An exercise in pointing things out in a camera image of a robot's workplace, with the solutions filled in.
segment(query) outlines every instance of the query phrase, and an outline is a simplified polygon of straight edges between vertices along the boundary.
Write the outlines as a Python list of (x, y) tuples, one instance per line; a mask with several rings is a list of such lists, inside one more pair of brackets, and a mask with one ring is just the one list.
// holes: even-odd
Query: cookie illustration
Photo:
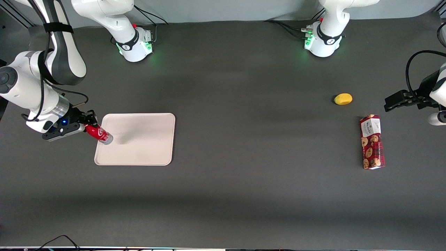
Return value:
[(366, 158), (370, 158), (371, 155), (372, 155), (372, 152), (373, 152), (373, 149), (372, 149), (371, 147), (369, 147), (369, 148), (367, 149), (367, 151), (365, 152), (365, 157), (366, 157)]
[(380, 159), (377, 158), (373, 158), (372, 160), (370, 160), (372, 167), (378, 167), (381, 165), (381, 161)]
[(373, 135), (372, 137), (370, 137), (370, 141), (373, 141), (373, 142), (378, 142), (378, 136), (376, 136), (376, 135)]
[(367, 143), (368, 143), (368, 139), (366, 137), (362, 137), (361, 138), (361, 145), (364, 147), (364, 146), (367, 145)]
[(364, 159), (364, 169), (368, 169), (368, 159)]

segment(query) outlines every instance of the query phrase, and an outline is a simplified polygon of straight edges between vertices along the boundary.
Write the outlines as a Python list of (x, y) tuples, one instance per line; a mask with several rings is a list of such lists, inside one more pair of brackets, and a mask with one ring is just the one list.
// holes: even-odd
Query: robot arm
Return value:
[(123, 14), (133, 9), (133, 0), (71, 0), (74, 10), (104, 26), (124, 58), (130, 62), (143, 60), (152, 53), (152, 34), (134, 27)]
[(73, 29), (66, 17), (61, 1), (16, 1), (29, 7), (37, 8), (35, 10), (46, 25), (44, 25), (45, 30), (51, 32), (54, 52), (48, 53), (45, 61), (48, 71), (42, 72), (44, 77), (53, 84), (79, 84), (87, 73), (87, 67), (74, 42)]
[(51, 85), (76, 85), (87, 72), (60, 0), (17, 1), (38, 13), (53, 41), (54, 51), (21, 52), (11, 64), (0, 67), (0, 96), (29, 109), (26, 124), (43, 133), (45, 140), (86, 130), (96, 139), (110, 143), (113, 137), (97, 125), (93, 111), (81, 112)]
[(400, 90), (385, 99), (384, 109), (390, 112), (402, 106), (417, 105), (418, 109), (433, 107), (439, 112), (428, 117), (433, 126), (446, 125), (446, 63), (440, 70), (425, 77), (417, 90)]
[(350, 20), (350, 14), (345, 8), (365, 7), (378, 3), (380, 0), (319, 0), (325, 8), (323, 21), (308, 25), (302, 32), (306, 32), (306, 50), (318, 57), (328, 57), (339, 48), (342, 32)]

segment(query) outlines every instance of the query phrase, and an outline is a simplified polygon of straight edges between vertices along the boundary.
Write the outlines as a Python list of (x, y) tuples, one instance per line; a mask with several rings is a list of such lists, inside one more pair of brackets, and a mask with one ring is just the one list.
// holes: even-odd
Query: black strap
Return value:
[(45, 61), (43, 60), (43, 53), (45, 51), (42, 51), (39, 54), (39, 57), (37, 58), (37, 66), (39, 66), (39, 71), (40, 71), (40, 75), (42, 75), (42, 77), (44, 77), (46, 80), (50, 81), (53, 84), (58, 84), (58, 85), (62, 85), (61, 83), (57, 82), (56, 80), (54, 80), (53, 76), (51, 75), (50, 71), (48, 70), (48, 68), (45, 65)]
[(316, 29), (318, 36), (324, 41), (324, 43), (326, 45), (332, 45), (334, 44), (341, 36), (336, 36), (336, 37), (330, 37), (328, 35), (325, 35), (322, 31), (321, 31), (321, 24), (318, 25), (318, 28)]
[(73, 27), (71, 27), (71, 25), (65, 25), (60, 22), (43, 24), (43, 28), (45, 28), (46, 32), (66, 31), (69, 33), (74, 33)]
[(139, 40), (139, 32), (137, 30), (135, 30), (135, 36), (133, 36), (133, 38), (128, 41), (127, 43), (119, 43), (116, 42), (119, 47), (121, 47), (123, 50), (131, 50), (133, 48), (133, 46), (138, 42)]

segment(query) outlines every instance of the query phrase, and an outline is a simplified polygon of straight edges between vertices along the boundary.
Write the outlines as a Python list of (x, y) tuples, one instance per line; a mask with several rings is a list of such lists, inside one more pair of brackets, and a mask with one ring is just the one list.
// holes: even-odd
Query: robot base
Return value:
[(152, 33), (141, 27), (136, 27), (135, 30), (138, 32), (139, 37), (136, 44), (130, 50), (126, 50), (116, 44), (119, 53), (129, 62), (141, 61), (153, 51)]
[[(308, 30), (315, 31), (316, 28), (320, 25), (321, 22), (317, 21), (311, 25), (307, 25)], [(309, 50), (315, 56), (326, 58), (331, 56), (336, 49), (339, 48), (339, 42), (342, 37), (340, 37), (337, 41), (334, 41), (331, 45), (326, 45), (322, 38), (319, 37), (317, 32), (312, 32), (311, 34), (307, 33), (307, 39), (305, 40), (304, 49)]]

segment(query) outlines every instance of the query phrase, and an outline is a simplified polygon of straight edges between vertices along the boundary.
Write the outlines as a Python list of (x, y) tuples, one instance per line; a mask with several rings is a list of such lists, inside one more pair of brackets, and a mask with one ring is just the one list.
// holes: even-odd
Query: gray wall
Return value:
[[(373, 6), (351, 8), (352, 19), (402, 18), (421, 15), (441, 0), (381, 0)], [(62, 0), (74, 28), (98, 26), (97, 23), (76, 14), (70, 0)], [(159, 14), (168, 22), (257, 21), (272, 17), (282, 20), (311, 18), (320, 6), (317, 0), (135, 0), (140, 8)], [(26, 6), (15, 3), (35, 23), (39, 19)], [(133, 9), (127, 13), (130, 21), (148, 24), (144, 16)]]

